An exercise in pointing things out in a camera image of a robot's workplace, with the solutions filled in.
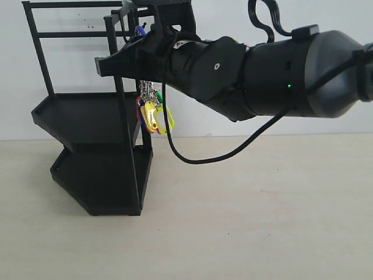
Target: keys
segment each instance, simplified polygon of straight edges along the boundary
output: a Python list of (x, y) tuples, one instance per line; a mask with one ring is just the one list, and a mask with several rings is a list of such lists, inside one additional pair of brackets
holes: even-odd
[[(138, 105), (138, 118), (150, 133), (167, 135), (167, 130), (162, 126), (163, 117), (163, 98), (159, 90), (156, 89), (153, 82), (140, 82), (140, 96), (136, 101)], [(168, 115), (168, 124), (170, 131), (175, 127), (175, 121), (169, 108), (166, 108)]]

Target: black shelf rack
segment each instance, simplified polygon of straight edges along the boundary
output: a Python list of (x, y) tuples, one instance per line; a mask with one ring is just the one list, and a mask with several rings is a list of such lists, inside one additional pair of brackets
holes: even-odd
[[(118, 51), (117, 37), (127, 42), (139, 18), (151, 16), (151, 11), (126, 10), (121, 1), (22, 3), (48, 92), (32, 117), (64, 146), (51, 168), (52, 178), (93, 216), (140, 215), (153, 148), (136, 114), (139, 81), (137, 92), (126, 92), (122, 78), (114, 77), (116, 92), (55, 93), (40, 39), (106, 37), (113, 54)], [(102, 7), (120, 7), (104, 17), (106, 31), (39, 32), (33, 16), (33, 9)], [(121, 31), (115, 31), (116, 24)], [(136, 146), (140, 128), (143, 145)]]

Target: black tray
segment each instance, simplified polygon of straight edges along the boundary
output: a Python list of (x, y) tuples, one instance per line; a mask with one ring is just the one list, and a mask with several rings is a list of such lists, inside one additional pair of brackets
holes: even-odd
[[(140, 209), (143, 207), (153, 151), (133, 150)], [(64, 149), (51, 168), (53, 179), (93, 216), (140, 215), (128, 182), (131, 169), (123, 154), (77, 155)]]
[[(141, 123), (136, 97), (126, 96), (126, 111), (133, 146)], [(74, 153), (123, 150), (123, 129), (116, 93), (56, 94), (32, 112), (35, 124)]]

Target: white wall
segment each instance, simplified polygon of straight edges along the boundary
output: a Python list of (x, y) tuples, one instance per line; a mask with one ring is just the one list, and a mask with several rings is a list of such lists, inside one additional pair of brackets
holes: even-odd
[[(0, 140), (49, 138), (33, 124), (30, 115), (47, 93), (22, 4), (20, 0), (1, 2), (6, 8), (0, 10)], [(192, 3), (202, 38), (231, 36), (248, 45), (266, 40), (265, 33), (249, 22), (246, 0), (193, 0)], [(278, 3), (287, 30), (317, 23), (322, 31), (339, 29), (361, 44), (373, 41), (371, 1), (278, 0)], [(102, 18), (109, 10), (37, 10), (35, 17), (40, 31), (91, 30), (92, 26), (103, 30)], [(258, 13), (263, 21), (270, 22), (269, 12), (261, 3)], [(107, 55), (105, 39), (44, 39), (43, 46), (56, 92), (113, 90), (111, 78), (97, 76), (93, 61), (94, 57)], [(268, 119), (260, 117), (234, 124), (173, 89), (168, 91), (168, 104), (177, 122), (174, 135), (178, 137), (249, 135)], [(359, 103), (338, 120), (284, 119), (269, 134), (373, 132), (372, 119), (370, 104)]]

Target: beige table surface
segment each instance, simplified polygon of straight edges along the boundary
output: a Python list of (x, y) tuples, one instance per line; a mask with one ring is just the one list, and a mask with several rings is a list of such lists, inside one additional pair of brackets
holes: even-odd
[(208, 166), (154, 140), (141, 217), (89, 216), (50, 176), (61, 149), (0, 142), (1, 280), (373, 279), (373, 135), (267, 136)]

